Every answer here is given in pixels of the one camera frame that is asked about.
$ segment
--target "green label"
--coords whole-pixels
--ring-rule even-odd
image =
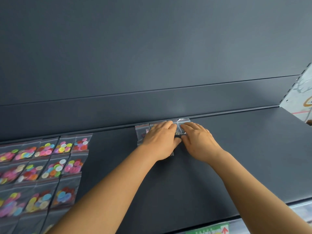
[[[186,234],[230,234],[229,223],[225,222],[222,224],[198,228],[190,232],[186,232]]]

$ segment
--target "hand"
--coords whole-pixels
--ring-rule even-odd
[[[174,137],[176,129],[177,125],[172,121],[155,124],[146,134],[142,146],[146,147],[157,161],[165,159],[181,142],[180,138]]]
[[[213,159],[225,152],[215,141],[209,130],[203,126],[193,122],[186,122],[181,125],[181,128],[187,133],[187,135],[181,136],[182,141],[194,158],[210,164]]]

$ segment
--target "left hand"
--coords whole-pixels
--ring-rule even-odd
[[[163,160],[169,157],[182,141],[180,138],[174,137],[176,129],[177,125],[172,121],[156,124],[146,134],[142,146],[148,149],[156,161]]]

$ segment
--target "red arrow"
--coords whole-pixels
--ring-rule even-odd
[[[229,231],[229,230],[226,229],[226,228],[223,228],[223,229],[222,229],[222,233],[223,233],[223,234],[227,234],[228,231]]]

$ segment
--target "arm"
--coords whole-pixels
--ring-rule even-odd
[[[221,177],[232,201],[251,234],[312,233],[312,228],[253,177],[211,133],[195,123],[181,125],[188,152],[208,163]]]
[[[49,234],[115,233],[151,167],[181,142],[174,138],[176,128],[172,121],[154,126],[143,144],[77,202]]]

